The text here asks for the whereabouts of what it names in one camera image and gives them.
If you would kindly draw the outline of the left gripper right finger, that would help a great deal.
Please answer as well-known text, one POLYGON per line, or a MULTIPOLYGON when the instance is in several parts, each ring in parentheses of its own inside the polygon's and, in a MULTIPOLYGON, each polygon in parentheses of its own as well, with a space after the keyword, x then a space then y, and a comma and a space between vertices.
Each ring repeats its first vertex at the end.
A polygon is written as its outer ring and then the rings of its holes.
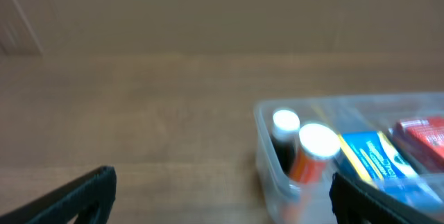
POLYGON ((338 224, 442 224, 361 180, 334 173, 329 191, 338 224))

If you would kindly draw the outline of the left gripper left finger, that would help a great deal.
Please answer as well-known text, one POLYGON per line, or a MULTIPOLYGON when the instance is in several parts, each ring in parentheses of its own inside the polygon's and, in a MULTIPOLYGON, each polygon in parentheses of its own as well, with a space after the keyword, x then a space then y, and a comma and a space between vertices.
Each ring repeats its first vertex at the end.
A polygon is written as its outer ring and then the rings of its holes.
POLYGON ((1 216, 2 223, 107 223, 117 191, 112 166, 85 175, 1 216))

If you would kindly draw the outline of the orange tube white cap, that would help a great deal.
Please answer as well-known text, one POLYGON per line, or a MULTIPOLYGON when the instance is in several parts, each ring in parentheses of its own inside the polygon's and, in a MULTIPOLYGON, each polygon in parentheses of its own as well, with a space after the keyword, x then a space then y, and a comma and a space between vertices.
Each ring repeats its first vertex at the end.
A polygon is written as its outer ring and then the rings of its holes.
POLYGON ((337 134, 322 123, 306 123, 294 138, 295 157, 288 177, 288 200, 282 208, 285 223, 297 223, 310 199, 310 185, 321 179, 323 171, 339 152, 337 134))

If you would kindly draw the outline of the blue VapoDrops box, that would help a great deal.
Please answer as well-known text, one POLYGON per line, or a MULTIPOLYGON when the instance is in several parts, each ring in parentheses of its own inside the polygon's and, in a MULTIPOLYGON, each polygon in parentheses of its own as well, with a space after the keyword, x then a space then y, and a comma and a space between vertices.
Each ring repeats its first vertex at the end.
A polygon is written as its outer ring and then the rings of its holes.
POLYGON ((363 180, 401 203, 425 212, 438 212, 443 199, 416 173, 381 131, 339 135, 340 172, 363 180))

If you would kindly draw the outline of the clear plastic container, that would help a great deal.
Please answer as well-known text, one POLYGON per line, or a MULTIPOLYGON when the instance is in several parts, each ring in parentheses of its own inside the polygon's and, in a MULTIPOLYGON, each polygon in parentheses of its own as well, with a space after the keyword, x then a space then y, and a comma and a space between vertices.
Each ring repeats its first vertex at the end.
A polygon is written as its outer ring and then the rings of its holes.
MULTIPOLYGON (((349 132, 383 132, 416 173, 443 199, 443 172, 430 173, 409 155, 405 157, 404 153, 393 143, 392 137, 394 125, 399 120, 443 117, 441 93, 373 94, 264 101, 257 104, 255 108, 258 132, 256 167, 268 212, 276 223, 285 223, 282 219, 282 208, 286 205, 289 196, 288 177, 282 171, 271 141, 273 112, 281 107, 294 110, 299 116, 300 125, 311 122, 322 123, 331 128, 338 137, 349 132)), ((319 182, 310 185, 310 199, 301 211, 297 223, 336 222, 329 191, 334 173, 342 173, 336 164, 336 159, 340 154, 339 141, 338 154, 327 165, 319 182)), ((443 208, 438 212, 417 210, 443 221, 443 208)))

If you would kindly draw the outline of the red Panadol box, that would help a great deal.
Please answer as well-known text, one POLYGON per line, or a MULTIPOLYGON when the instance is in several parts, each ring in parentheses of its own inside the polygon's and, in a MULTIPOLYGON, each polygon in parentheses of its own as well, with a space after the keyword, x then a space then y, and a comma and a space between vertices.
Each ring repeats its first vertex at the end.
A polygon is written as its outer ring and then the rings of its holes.
POLYGON ((399 120, 393 128, 393 143, 430 173, 443 172, 443 117, 399 120))

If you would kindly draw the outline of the dark bottle white cap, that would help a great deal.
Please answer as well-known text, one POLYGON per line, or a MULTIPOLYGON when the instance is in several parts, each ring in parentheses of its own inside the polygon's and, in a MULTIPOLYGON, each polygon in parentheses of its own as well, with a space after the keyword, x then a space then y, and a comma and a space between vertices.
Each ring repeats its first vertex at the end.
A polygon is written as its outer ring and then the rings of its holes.
POLYGON ((294 138, 300 119, 294 110, 281 107, 273 112, 271 141, 284 174, 288 174, 295 157, 294 138))

